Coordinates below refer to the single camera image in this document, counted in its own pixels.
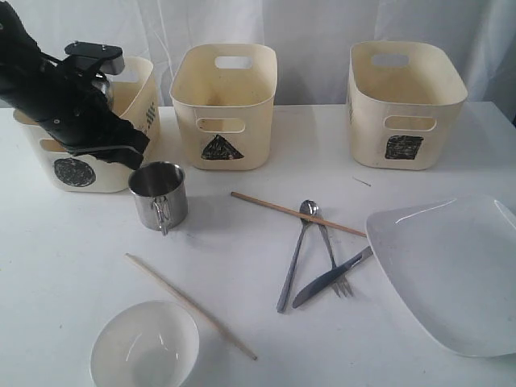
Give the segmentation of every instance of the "robotic arm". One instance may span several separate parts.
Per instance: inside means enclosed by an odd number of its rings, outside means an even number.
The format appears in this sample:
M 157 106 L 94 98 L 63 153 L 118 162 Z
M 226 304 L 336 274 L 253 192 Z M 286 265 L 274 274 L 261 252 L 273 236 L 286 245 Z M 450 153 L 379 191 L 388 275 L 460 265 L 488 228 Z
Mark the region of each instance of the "robotic arm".
M 0 2 L 0 99 L 36 121 L 73 156 L 137 169 L 149 138 L 110 109 L 105 73 L 123 70 L 122 49 L 75 42 L 63 61 L 41 52 L 15 10 Z

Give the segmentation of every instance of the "white backdrop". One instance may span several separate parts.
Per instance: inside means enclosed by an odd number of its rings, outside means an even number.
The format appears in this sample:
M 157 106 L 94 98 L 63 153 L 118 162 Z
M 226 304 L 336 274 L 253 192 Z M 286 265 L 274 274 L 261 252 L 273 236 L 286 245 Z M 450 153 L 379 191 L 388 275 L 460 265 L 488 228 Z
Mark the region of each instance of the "white backdrop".
M 276 104 L 343 103 L 349 48 L 414 40 L 442 48 L 473 101 L 516 114 L 516 0 L 10 0 L 41 49 L 64 57 L 74 40 L 115 44 L 156 66 L 160 103 L 198 44 L 274 48 Z

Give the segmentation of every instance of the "stainless steel cup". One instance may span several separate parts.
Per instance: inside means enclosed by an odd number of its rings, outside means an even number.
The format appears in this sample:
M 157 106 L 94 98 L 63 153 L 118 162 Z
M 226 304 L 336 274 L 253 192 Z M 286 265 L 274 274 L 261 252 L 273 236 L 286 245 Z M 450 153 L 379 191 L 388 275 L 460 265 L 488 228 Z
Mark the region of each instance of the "stainless steel cup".
M 146 164 L 129 176 L 139 220 L 152 230 L 167 235 L 188 214 L 185 172 L 166 161 Z

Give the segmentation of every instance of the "mug handle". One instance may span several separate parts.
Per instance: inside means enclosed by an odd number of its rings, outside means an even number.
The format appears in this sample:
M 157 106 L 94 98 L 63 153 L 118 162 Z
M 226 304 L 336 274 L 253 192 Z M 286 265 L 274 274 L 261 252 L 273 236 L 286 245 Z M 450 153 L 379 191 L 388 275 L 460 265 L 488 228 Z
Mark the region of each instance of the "mug handle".
M 167 228 L 166 221 L 169 220 L 169 217 L 165 214 L 164 208 L 161 208 L 160 204 L 168 205 L 169 201 L 166 197 L 163 197 L 163 201 L 159 203 L 157 198 L 154 198 L 152 201 L 152 208 L 154 208 L 154 214 L 156 215 L 156 219 L 158 224 L 160 225 L 160 231 L 163 236 L 169 233 L 169 229 Z

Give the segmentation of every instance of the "black triangle label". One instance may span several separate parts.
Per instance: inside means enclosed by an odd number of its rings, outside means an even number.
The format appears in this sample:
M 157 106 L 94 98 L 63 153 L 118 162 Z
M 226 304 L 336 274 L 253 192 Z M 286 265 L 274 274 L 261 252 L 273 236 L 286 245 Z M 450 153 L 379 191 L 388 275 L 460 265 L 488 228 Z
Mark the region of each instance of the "black triangle label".
M 243 154 L 221 135 L 216 135 L 202 151 L 201 158 L 204 160 L 237 160 L 243 159 Z

